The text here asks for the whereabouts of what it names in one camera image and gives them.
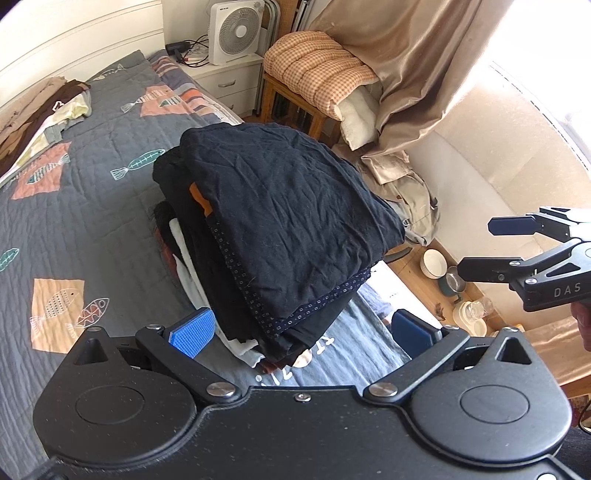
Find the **orange plaid cushion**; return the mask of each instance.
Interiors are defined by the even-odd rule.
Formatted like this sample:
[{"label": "orange plaid cushion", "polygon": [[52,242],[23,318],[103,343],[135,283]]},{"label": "orange plaid cushion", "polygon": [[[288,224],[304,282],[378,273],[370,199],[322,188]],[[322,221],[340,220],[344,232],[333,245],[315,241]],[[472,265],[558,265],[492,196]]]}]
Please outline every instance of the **orange plaid cushion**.
[{"label": "orange plaid cushion", "polygon": [[360,85],[378,81],[375,73],[324,32],[294,32],[265,54],[265,71],[335,120],[337,105]]}]

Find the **window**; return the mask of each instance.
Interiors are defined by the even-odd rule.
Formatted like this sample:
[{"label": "window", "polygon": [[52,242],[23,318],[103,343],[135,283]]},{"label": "window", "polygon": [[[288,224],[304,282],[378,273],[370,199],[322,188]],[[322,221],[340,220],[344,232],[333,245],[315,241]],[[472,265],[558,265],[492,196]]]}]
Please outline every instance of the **window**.
[{"label": "window", "polygon": [[591,170],[591,0],[515,0],[488,54]]}]

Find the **wooden floor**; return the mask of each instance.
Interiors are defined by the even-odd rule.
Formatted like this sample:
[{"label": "wooden floor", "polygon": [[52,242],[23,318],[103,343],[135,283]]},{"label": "wooden floor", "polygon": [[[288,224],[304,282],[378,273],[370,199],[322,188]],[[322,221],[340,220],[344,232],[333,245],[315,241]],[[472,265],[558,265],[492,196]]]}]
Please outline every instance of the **wooden floor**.
[{"label": "wooden floor", "polygon": [[[393,249],[391,252],[403,249],[404,247],[406,247],[406,245],[401,245],[400,247]],[[433,242],[433,244],[427,248],[435,248],[439,250],[445,257],[447,257],[449,265],[455,264],[449,254],[437,242]],[[436,318],[438,318],[444,325],[452,325],[452,313],[454,309],[453,302],[457,297],[446,297],[439,290],[437,280],[427,278],[421,271],[421,257],[427,248],[414,247],[411,253],[396,262],[390,263],[389,267]],[[466,291],[462,294],[462,299],[474,301],[482,296],[483,294],[480,290],[474,284],[469,283],[466,287]],[[489,327],[489,333],[506,326],[502,318],[496,313],[485,319],[485,321]]]}]

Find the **pile of clothes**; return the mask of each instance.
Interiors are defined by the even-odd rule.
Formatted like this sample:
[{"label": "pile of clothes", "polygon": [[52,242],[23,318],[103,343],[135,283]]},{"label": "pile of clothes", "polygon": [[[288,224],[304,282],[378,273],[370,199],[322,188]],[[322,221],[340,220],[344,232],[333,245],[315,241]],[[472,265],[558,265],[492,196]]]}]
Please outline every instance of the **pile of clothes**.
[{"label": "pile of clothes", "polygon": [[166,198],[155,209],[162,239],[207,298],[217,335],[252,367],[293,365],[404,242],[355,168],[289,127],[192,128],[153,178]]},{"label": "pile of clothes", "polygon": [[61,141],[61,133],[88,117],[90,85],[49,77],[29,87],[0,114],[0,187]]}]

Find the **person's hand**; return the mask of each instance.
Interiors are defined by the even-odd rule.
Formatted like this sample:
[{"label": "person's hand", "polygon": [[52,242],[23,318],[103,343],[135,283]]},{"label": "person's hand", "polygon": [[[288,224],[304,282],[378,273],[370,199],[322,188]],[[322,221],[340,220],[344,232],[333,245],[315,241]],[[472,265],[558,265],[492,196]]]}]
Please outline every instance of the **person's hand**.
[{"label": "person's hand", "polygon": [[570,313],[579,324],[585,350],[591,352],[591,310],[577,301],[570,304]]}]

